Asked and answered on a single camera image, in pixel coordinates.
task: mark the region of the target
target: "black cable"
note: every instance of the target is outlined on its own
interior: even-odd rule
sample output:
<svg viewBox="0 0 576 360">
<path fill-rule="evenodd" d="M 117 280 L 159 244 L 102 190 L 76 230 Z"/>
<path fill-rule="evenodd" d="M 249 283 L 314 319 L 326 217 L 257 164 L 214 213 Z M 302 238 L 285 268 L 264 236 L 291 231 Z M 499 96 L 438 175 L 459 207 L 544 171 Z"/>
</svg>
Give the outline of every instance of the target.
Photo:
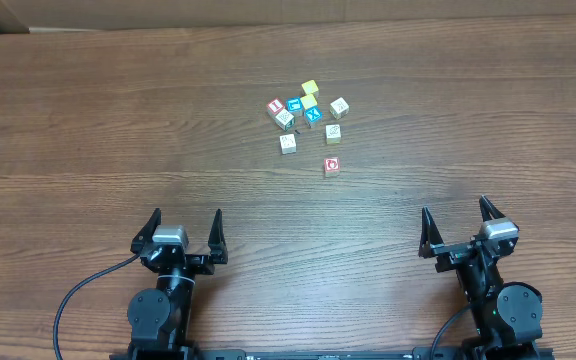
<svg viewBox="0 0 576 360">
<path fill-rule="evenodd" d="M 437 336 L 435 336 L 435 340 L 432 341 L 432 346 L 430 347 L 430 357 L 428 358 L 429 360 L 433 360 L 435 358 L 435 350 L 437 349 L 437 345 L 439 345 L 441 335 L 444 334 L 446 329 L 448 329 L 450 325 L 452 325 L 452 323 L 455 322 L 455 320 L 459 319 L 459 317 L 463 315 L 466 311 L 472 309 L 472 306 L 473 306 L 472 303 L 466 305 L 463 309 L 459 310 L 455 315 L 453 315 L 450 319 L 448 319 L 448 321 L 446 321 L 444 326 L 441 327 L 441 329 L 437 333 Z"/>
<path fill-rule="evenodd" d="M 130 264 L 131 262 L 137 260 L 139 258 L 139 254 L 131 257 L 130 259 L 121 262 L 115 266 L 109 267 L 106 270 L 100 271 L 98 273 L 96 273 L 95 275 L 92 275 L 88 278 L 86 278 L 85 280 L 83 280 L 82 282 L 80 282 L 79 284 L 75 285 L 74 288 L 72 288 L 72 290 L 70 290 L 68 292 L 68 294 L 66 294 L 66 297 L 61 301 L 61 305 L 59 305 L 59 310 L 57 310 L 57 315 L 55 316 L 55 324 L 52 327 L 52 346 L 55 349 L 55 355 L 57 355 L 57 360 L 63 360 L 64 358 L 61 357 L 61 351 L 59 351 L 59 340 L 58 340 L 58 332 L 59 332 L 59 320 L 61 319 L 61 313 L 64 312 L 64 308 L 66 307 L 66 303 L 68 303 L 68 300 L 70 300 L 70 298 L 75 294 L 75 292 L 77 292 L 77 290 L 81 289 L 84 285 L 88 284 L 89 282 L 98 279 L 108 273 L 111 273 L 117 269 L 120 269 L 128 264 Z"/>
</svg>

